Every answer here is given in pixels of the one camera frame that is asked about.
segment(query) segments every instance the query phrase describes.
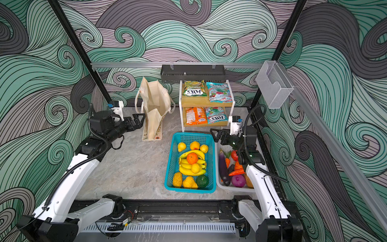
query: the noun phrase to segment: lemon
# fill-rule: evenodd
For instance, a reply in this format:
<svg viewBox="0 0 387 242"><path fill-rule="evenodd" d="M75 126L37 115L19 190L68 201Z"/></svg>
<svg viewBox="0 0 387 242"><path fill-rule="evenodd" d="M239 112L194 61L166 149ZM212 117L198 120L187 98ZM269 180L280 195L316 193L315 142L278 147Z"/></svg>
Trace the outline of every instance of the lemon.
<svg viewBox="0 0 387 242"><path fill-rule="evenodd" d="M197 141L192 142L191 145L190 145L190 149L191 150L199 149L199 148L200 148L200 144Z"/></svg>
<svg viewBox="0 0 387 242"><path fill-rule="evenodd" d="M179 152L182 152L183 150L185 150L187 148L187 146L183 143L183 142L180 142L178 145L177 145L177 149Z"/></svg>
<svg viewBox="0 0 387 242"><path fill-rule="evenodd" d="M200 150L205 154L208 152L208 146L203 144L201 147L200 147Z"/></svg>
<svg viewBox="0 0 387 242"><path fill-rule="evenodd" d="M191 165L191 171L192 171L193 173L195 173L195 174L198 173L201 169L202 169L202 168L201 168L200 165L197 164L197 163L194 163L194 164Z"/></svg>

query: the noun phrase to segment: orange candy bag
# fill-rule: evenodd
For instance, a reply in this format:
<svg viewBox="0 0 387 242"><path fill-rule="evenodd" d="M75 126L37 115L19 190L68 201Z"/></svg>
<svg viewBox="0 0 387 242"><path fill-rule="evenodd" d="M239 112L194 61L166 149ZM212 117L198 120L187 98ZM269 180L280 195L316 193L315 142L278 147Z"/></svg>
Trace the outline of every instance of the orange candy bag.
<svg viewBox="0 0 387 242"><path fill-rule="evenodd" d="M195 125L207 123L204 108L185 108L185 112L187 113L187 124Z"/></svg>

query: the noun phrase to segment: wave pattern wallpaper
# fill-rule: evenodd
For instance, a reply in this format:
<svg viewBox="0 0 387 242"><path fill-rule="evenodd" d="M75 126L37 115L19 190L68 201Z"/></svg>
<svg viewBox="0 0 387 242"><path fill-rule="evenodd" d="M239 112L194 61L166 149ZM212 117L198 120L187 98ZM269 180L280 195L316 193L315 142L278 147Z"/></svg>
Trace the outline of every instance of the wave pattern wallpaper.
<svg viewBox="0 0 387 242"><path fill-rule="evenodd" d="M102 94L47 0L1 1L1 241L46 198L89 135L92 100L102 104ZM23 239L17 232L6 241Z"/></svg>
<svg viewBox="0 0 387 242"><path fill-rule="evenodd" d="M386 17L387 1L307 6L280 61L387 202ZM311 241L387 241L292 95L260 126Z"/></svg>
<svg viewBox="0 0 387 242"><path fill-rule="evenodd" d="M270 60L296 0L61 0L92 62L263 62ZM309 5L324 2L313 0ZM229 69L238 106L257 91L259 70ZM101 68L111 95L134 106L143 76L160 69ZM178 102L178 85L164 85Z"/></svg>

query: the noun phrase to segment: teal plastic basket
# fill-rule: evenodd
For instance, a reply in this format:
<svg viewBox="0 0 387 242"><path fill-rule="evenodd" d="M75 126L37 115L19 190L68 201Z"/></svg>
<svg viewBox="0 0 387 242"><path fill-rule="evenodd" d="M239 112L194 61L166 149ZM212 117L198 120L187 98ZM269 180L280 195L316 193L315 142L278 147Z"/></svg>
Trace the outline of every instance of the teal plastic basket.
<svg viewBox="0 0 387 242"><path fill-rule="evenodd" d="M205 161L207 163L205 175L208 177L208 185L205 188L198 189L185 189L175 188L172 185L173 175L179 171L179 157L181 154L190 151L190 144L194 141L199 142L200 145L208 145L208 152L205 154ZM177 145L180 142L184 142L187 148L182 152L177 150ZM179 132L175 133L172 137L172 144L170 150L170 156L168 160L167 173L165 174L164 186L167 190L176 192L191 192L191 193L213 193L216 189L216 177L215 177L215 142L210 134L203 133L188 133Z"/></svg>

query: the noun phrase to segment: candy bag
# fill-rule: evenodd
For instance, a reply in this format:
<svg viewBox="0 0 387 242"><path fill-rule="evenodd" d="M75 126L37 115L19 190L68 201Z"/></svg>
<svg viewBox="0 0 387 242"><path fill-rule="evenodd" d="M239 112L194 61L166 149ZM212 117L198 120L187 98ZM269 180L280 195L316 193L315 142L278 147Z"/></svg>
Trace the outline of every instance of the candy bag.
<svg viewBox="0 0 387 242"><path fill-rule="evenodd" d="M230 90L226 83L207 82L210 102L229 103L232 102Z"/></svg>
<svg viewBox="0 0 387 242"><path fill-rule="evenodd" d="M209 124L228 120L226 112L222 107L205 108L205 113Z"/></svg>
<svg viewBox="0 0 387 242"><path fill-rule="evenodd" d="M206 124L207 118L205 116L204 108L185 108L187 124Z"/></svg>
<svg viewBox="0 0 387 242"><path fill-rule="evenodd" d="M198 97L198 96L206 97L207 94L204 91L204 80L202 80L201 82L185 81L183 95L187 97Z"/></svg>

